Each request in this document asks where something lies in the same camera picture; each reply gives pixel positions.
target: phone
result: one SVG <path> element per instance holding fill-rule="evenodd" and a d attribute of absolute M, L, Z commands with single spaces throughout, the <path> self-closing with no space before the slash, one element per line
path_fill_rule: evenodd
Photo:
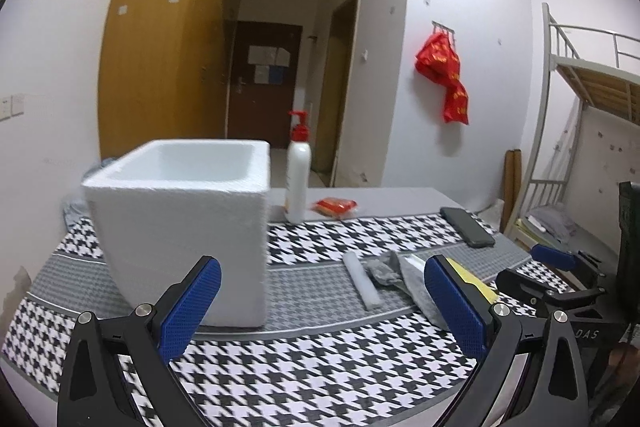
<path fill-rule="evenodd" d="M 495 245 L 495 239 L 464 208 L 443 206 L 440 215 L 458 232 L 471 248 Z"/>

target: doorway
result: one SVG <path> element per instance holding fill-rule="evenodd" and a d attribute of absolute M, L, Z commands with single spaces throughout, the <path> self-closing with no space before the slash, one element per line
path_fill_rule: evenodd
<path fill-rule="evenodd" d="M 228 138 L 289 146 L 302 26 L 238 22 L 231 65 Z"/>
<path fill-rule="evenodd" d="M 360 0 L 347 0 L 331 19 L 312 162 L 312 169 L 327 187 L 335 183 L 359 11 Z"/>

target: white wall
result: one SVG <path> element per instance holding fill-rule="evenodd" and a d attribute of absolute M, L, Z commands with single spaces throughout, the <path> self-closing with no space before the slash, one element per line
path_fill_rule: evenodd
<path fill-rule="evenodd" d="M 305 105 L 306 80 L 318 0 L 241 0 L 238 19 L 241 21 L 275 22 L 302 26 L 302 41 L 298 58 L 296 92 L 293 109 L 302 110 Z"/>
<path fill-rule="evenodd" d="M 63 236 L 63 198 L 98 160 L 97 78 L 110 0 L 7 0 L 0 96 L 26 112 L 0 121 L 0 300 L 22 265 L 33 278 Z"/>
<path fill-rule="evenodd" d="M 321 0 L 318 42 L 311 64 L 307 101 L 313 104 L 312 134 L 318 125 L 324 62 L 334 10 L 346 0 Z M 406 0 L 361 0 L 348 87 L 337 185 L 380 186 L 391 130 L 404 34 Z M 364 61 L 362 54 L 367 52 Z"/>
<path fill-rule="evenodd" d="M 549 4 L 551 15 L 560 24 L 590 26 L 614 30 L 640 38 L 640 2 L 638 0 L 531 0 L 534 13 L 533 67 L 527 121 L 522 136 L 523 161 L 529 157 L 540 105 L 543 63 L 542 3 Z M 567 30 L 580 58 L 615 65 L 611 37 L 580 30 Z M 640 55 L 640 46 L 620 45 Z M 640 61 L 621 58 L 621 67 L 640 74 Z M 577 98 L 564 80 L 553 73 L 550 101 L 536 175 L 561 178 L 566 170 L 570 134 Z M 631 168 L 640 169 L 634 144 L 640 143 L 640 128 L 616 121 L 616 118 L 589 109 L 584 114 L 584 133 L 570 179 L 567 203 L 572 217 L 591 233 L 618 250 L 620 231 L 617 224 L 619 181 L 633 180 Z"/>
<path fill-rule="evenodd" d="M 433 20 L 456 31 L 469 126 L 444 124 L 444 88 L 415 72 L 415 54 Z M 434 187 L 472 210 L 495 200 L 504 154 L 522 137 L 531 32 L 530 0 L 407 1 L 383 185 Z"/>

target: metal screw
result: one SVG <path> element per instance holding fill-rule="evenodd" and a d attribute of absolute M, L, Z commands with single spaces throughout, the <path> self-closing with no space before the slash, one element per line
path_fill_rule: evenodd
<path fill-rule="evenodd" d="M 136 308 L 136 315 L 138 317 L 146 317 L 149 313 L 151 313 L 152 309 L 153 308 L 151 307 L 151 304 L 140 304 L 140 306 Z"/>
<path fill-rule="evenodd" d="M 500 317 L 506 317 L 507 315 L 509 315 L 509 313 L 511 313 L 511 310 L 506 304 L 502 304 L 502 302 L 498 302 L 494 306 L 494 312 L 496 315 L 500 315 Z"/>
<path fill-rule="evenodd" d="M 91 312 L 82 312 L 78 317 L 78 322 L 80 324 L 87 324 L 91 320 Z"/>
<path fill-rule="evenodd" d="M 569 320 L 569 317 L 566 316 L 566 313 L 564 313 L 562 310 L 556 310 L 554 311 L 554 318 L 556 321 L 558 322 L 567 322 L 567 320 Z"/>

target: electrical outlet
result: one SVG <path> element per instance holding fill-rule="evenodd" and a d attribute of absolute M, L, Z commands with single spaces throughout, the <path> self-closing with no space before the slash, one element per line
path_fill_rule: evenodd
<path fill-rule="evenodd" d="M 14 94 L 11 97 L 11 116 L 18 116 L 24 113 L 24 95 Z"/>
<path fill-rule="evenodd" d="M 11 118 L 11 97 L 0 99 L 0 120 Z"/>

